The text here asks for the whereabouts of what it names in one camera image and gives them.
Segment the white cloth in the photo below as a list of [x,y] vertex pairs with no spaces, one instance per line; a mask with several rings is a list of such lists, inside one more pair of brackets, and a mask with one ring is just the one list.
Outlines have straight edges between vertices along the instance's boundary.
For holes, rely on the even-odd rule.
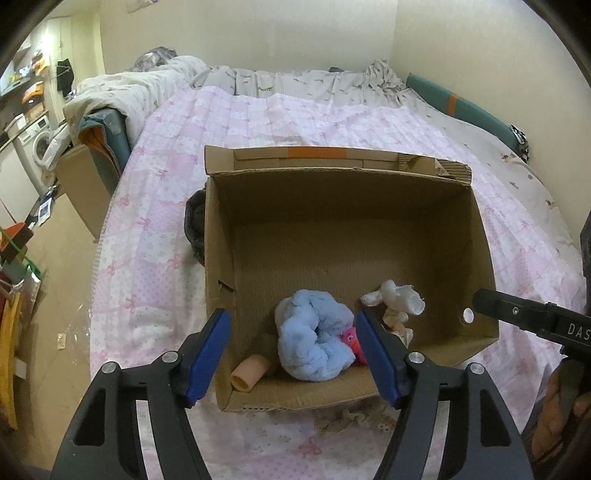
[[41,160],[41,165],[48,171],[55,170],[61,154],[70,145],[70,127],[68,124],[60,125],[51,135],[51,141]]
[[87,113],[115,108],[126,117],[127,136],[133,147],[148,116],[181,85],[206,69],[200,59],[181,56],[150,72],[123,72],[86,79],[78,85],[78,95],[64,106],[70,132],[72,136],[78,135],[80,120]]
[[200,72],[191,82],[195,88],[217,87],[230,95],[267,98],[275,93],[334,106],[368,105],[397,107],[397,92],[405,88],[388,63],[375,60],[365,72],[270,73],[228,66]]

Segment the open cardboard box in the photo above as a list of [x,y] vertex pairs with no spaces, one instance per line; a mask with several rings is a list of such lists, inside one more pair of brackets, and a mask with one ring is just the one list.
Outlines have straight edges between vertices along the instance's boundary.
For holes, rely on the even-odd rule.
[[498,339],[498,322],[462,321],[481,287],[495,288],[491,256],[463,164],[429,157],[324,147],[205,148],[206,301],[232,315],[215,375],[225,411],[301,410],[377,395],[367,367],[327,382],[279,369],[250,393],[230,373],[277,303],[326,290],[358,312],[361,295],[389,278],[425,299],[411,319],[411,349],[456,365]]

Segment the washing machine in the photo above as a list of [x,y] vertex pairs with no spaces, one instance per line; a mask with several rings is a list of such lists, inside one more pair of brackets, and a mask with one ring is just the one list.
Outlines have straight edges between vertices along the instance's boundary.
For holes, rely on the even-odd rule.
[[35,120],[18,138],[14,139],[14,148],[27,172],[31,183],[43,198],[53,185],[55,175],[43,167],[41,160],[51,140],[51,128],[47,115]]

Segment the cardboard box flap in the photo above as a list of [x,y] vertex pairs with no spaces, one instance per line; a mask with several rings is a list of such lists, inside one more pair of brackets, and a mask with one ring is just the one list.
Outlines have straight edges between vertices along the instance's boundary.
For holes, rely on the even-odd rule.
[[267,168],[338,167],[394,170],[439,176],[470,185],[470,168],[452,160],[424,155],[343,147],[255,147],[223,148],[205,146],[208,175],[237,170]]

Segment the pink toy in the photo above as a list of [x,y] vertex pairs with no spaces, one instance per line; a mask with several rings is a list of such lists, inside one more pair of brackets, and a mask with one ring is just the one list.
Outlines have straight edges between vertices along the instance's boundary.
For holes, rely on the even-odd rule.
[[343,332],[343,335],[340,336],[340,339],[346,344],[349,345],[349,348],[353,350],[353,353],[357,357],[360,363],[367,365],[368,361],[365,359],[365,355],[361,350],[361,345],[359,344],[359,340],[357,340],[357,331],[355,327],[351,327],[346,329]]

